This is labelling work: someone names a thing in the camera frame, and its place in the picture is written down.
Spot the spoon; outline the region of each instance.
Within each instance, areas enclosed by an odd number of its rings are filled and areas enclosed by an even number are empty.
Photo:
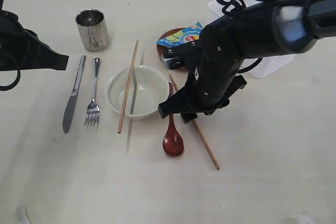
[[[169,97],[173,95],[173,92],[173,85],[169,83]],[[164,136],[162,147],[164,152],[171,157],[178,157],[183,153],[183,139],[175,128],[173,114],[169,115],[169,126]]]

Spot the blue packet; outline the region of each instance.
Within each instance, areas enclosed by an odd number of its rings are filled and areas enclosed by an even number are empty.
[[[185,43],[188,43],[193,40],[200,38],[200,33],[203,27],[200,22],[197,22],[191,27],[187,27],[178,31],[168,37],[158,40],[156,43],[164,47],[176,47]]]

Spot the knife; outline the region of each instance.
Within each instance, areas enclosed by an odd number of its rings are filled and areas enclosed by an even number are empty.
[[[76,80],[75,80],[75,85],[73,87],[73,90],[71,92],[67,107],[65,108],[65,112],[64,112],[64,117],[63,117],[63,131],[64,131],[64,133],[68,133],[69,130],[70,130],[73,113],[75,112],[80,81],[82,80],[82,75],[83,75],[83,71],[84,71],[85,61],[86,61],[86,55],[83,55],[80,58],[78,71],[77,71],[77,76],[76,76]]]

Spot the chopsticks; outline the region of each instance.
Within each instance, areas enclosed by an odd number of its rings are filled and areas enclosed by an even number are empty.
[[[132,63],[131,63],[131,67],[130,67],[130,72],[128,73],[127,84],[126,84],[126,88],[125,88],[124,100],[122,101],[122,108],[121,108],[119,125],[118,125],[118,133],[119,134],[122,131],[122,123],[123,123],[124,117],[125,117],[125,109],[126,109],[128,91],[130,90],[130,85],[131,85],[131,80],[132,80],[132,73],[133,73],[133,69],[134,69],[135,57],[137,56],[137,52],[138,52],[138,46],[139,46],[139,41],[137,40],[136,43],[135,43],[135,48],[134,48],[134,52],[133,52]]]
[[[174,86],[174,88],[176,89],[176,91],[178,91],[179,88],[177,87],[176,82],[174,81],[174,79],[173,79],[173,77],[172,77],[171,75],[169,75],[169,79],[170,79],[171,82],[173,83],[173,86]],[[219,170],[219,169],[220,169],[220,166],[219,166],[219,164],[218,164],[218,162],[217,162],[217,160],[216,160],[214,154],[212,153],[212,151],[211,151],[211,149],[210,149],[210,147],[209,147],[209,144],[208,144],[207,140],[205,139],[205,136],[204,136],[204,134],[203,134],[201,128],[199,127],[199,125],[197,124],[197,122],[196,122],[195,120],[192,120],[192,123],[193,123],[194,127],[196,128],[196,130],[197,130],[199,136],[201,137],[201,140],[202,140],[202,142],[203,142],[203,144],[204,144],[204,147],[205,147],[206,150],[208,151],[209,156],[210,156],[212,162],[214,163],[216,169]]]

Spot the stainless steel cup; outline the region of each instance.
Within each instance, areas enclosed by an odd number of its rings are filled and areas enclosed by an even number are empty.
[[[84,47],[96,51],[109,44],[104,14],[99,10],[83,10],[76,16],[76,23]]]

